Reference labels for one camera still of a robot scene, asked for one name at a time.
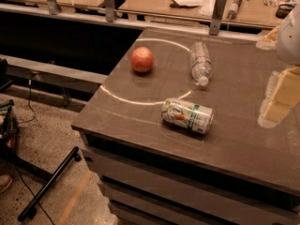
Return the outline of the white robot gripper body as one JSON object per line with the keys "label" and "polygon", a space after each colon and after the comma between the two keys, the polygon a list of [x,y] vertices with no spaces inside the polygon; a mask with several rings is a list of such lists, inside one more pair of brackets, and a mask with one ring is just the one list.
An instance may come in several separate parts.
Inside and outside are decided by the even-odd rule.
{"label": "white robot gripper body", "polygon": [[300,66],[300,4],[294,7],[279,27],[276,48],[280,60]]}

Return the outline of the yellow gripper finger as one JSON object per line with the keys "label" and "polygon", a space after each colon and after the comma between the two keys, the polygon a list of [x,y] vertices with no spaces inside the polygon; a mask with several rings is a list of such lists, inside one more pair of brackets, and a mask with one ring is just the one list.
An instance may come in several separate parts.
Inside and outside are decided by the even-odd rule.
{"label": "yellow gripper finger", "polygon": [[278,30],[279,27],[277,26],[269,31],[256,43],[256,47],[265,51],[274,50],[277,45]]}
{"label": "yellow gripper finger", "polygon": [[258,124],[274,128],[300,102],[300,67],[273,71],[266,86]]}

